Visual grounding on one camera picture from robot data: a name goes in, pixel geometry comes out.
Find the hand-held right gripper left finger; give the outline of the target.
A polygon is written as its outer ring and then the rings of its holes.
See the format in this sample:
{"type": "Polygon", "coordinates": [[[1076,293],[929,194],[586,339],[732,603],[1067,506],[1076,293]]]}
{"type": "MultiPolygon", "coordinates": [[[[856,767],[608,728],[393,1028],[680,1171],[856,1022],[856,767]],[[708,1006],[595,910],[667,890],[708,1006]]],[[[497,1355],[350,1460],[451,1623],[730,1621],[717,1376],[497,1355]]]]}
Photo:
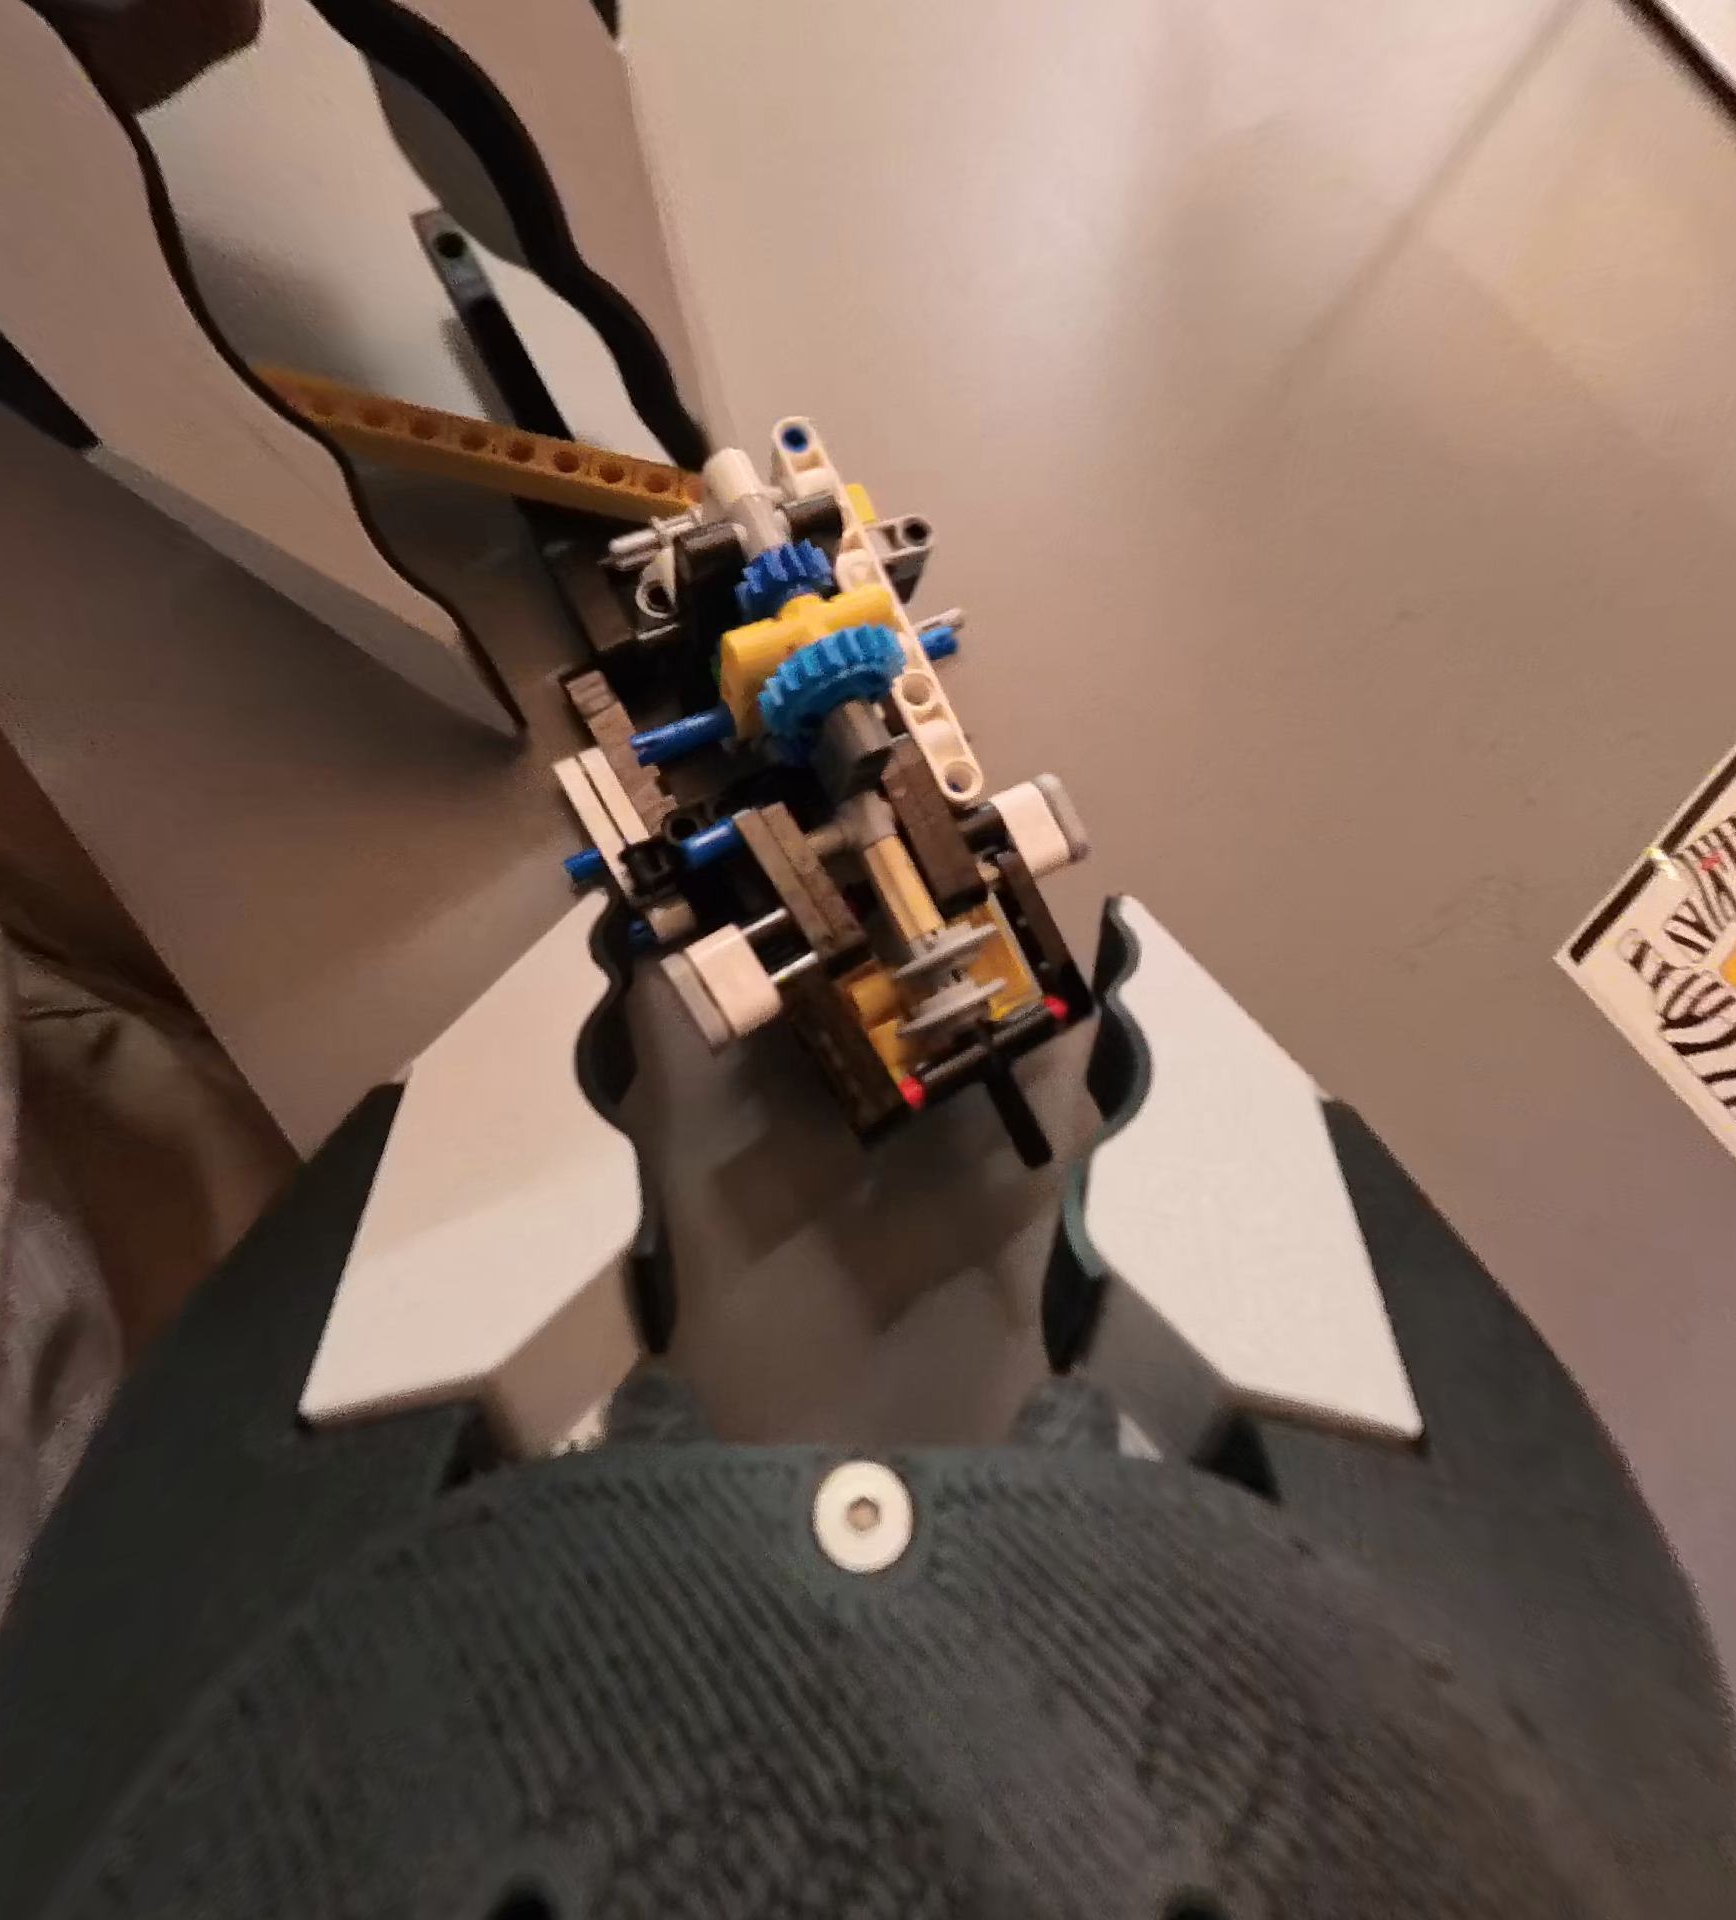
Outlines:
{"type": "Polygon", "coordinates": [[[583,895],[405,1070],[299,1402],[308,1428],[473,1405],[566,1452],[677,1320],[660,1195],[623,1128],[636,1071],[621,912],[583,895]]]}

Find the person's left hand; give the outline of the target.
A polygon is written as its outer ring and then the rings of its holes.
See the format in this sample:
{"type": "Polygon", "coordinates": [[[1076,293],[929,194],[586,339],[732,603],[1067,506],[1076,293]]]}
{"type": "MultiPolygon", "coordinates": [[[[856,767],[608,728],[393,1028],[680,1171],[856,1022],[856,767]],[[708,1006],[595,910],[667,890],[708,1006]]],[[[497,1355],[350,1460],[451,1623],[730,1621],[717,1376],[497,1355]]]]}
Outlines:
{"type": "Polygon", "coordinates": [[[141,115],[250,48],[262,1],[37,1],[114,105],[141,115]]]}

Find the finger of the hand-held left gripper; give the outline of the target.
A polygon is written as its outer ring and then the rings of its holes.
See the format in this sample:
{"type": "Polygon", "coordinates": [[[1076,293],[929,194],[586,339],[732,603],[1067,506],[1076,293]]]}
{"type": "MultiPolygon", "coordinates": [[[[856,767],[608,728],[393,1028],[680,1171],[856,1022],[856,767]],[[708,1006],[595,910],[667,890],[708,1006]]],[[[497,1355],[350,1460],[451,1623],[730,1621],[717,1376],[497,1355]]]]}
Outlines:
{"type": "Polygon", "coordinates": [[[0,333],[96,432],[91,467],[442,707],[520,731],[341,450],[217,328],[134,119],[33,4],[0,4],[0,333]]]}
{"type": "Polygon", "coordinates": [[[611,9],[589,1],[316,1],[366,61],[440,207],[590,326],[640,425],[682,467],[708,398],[611,9]]]}

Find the lego vehicle chassis assembly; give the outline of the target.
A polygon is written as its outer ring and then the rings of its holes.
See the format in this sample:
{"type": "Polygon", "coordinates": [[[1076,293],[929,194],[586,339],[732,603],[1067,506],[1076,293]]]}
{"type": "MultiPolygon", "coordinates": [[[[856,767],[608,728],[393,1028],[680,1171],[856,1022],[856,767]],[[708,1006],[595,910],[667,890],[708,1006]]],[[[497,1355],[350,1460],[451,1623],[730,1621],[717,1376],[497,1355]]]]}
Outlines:
{"type": "Polygon", "coordinates": [[[981,1091],[1028,1167],[1019,1065],[1095,1011],[1042,887],[1087,860],[1062,779],[994,783],[943,664],[964,616],[910,601],[933,521],[887,516],[815,423],[704,470],[573,435],[464,227],[414,231],[504,416],[259,363],[376,467],[510,499],[583,654],[561,693],[652,827],[623,941],[713,1051],[782,1025],[858,1140],[981,1091]]]}

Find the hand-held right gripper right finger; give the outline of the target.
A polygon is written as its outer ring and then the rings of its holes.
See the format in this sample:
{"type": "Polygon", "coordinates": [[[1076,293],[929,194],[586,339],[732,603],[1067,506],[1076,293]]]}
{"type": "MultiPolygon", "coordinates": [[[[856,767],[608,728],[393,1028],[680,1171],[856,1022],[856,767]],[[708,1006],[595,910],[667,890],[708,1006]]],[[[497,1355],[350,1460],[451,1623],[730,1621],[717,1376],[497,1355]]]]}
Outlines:
{"type": "Polygon", "coordinates": [[[1265,1425],[1413,1449],[1426,1420],[1313,1073],[1131,894],[1104,901],[1098,1114],[1042,1283],[1053,1373],[1121,1446],[1245,1452],[1265,1425]]]}

